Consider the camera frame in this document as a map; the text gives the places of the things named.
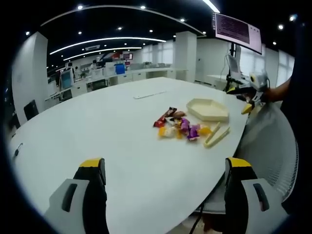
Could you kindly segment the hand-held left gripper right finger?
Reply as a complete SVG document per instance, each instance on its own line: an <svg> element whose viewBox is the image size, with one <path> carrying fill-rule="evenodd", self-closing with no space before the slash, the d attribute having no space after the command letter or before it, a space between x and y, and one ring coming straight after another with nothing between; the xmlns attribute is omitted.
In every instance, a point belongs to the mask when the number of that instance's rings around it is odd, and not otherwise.
<svg viewBox="0 0 312 234"><path fill-rule="evenodd" d="M225 170L225 234L274 234L289 217L282 196L251 164L229 157Z"/></svg>

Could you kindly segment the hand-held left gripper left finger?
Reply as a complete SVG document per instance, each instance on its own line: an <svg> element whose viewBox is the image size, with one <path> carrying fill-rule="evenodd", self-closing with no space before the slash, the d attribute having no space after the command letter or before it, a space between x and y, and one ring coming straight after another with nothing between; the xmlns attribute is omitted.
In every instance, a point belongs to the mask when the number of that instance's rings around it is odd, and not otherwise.
<svg viewBox="0 0 312 234"><path fill-rule="evenodd" d="M105 185L105 160L84 161L50 196L45 220L59 234L108 234Z"/></svg>

